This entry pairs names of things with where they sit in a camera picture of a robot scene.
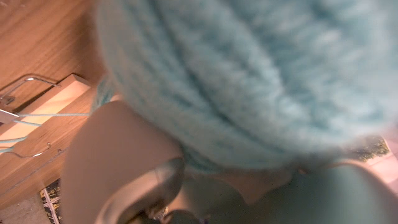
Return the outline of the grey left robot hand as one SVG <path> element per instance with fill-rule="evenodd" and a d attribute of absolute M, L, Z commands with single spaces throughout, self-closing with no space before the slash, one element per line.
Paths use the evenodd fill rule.
<path fill-rule="evenodd" d="M 96 110 L 67 151 L 65 223 L 396 223 L 397 196 L 364 164 L 193 174 L 176 140 L 122 101 Z"/>

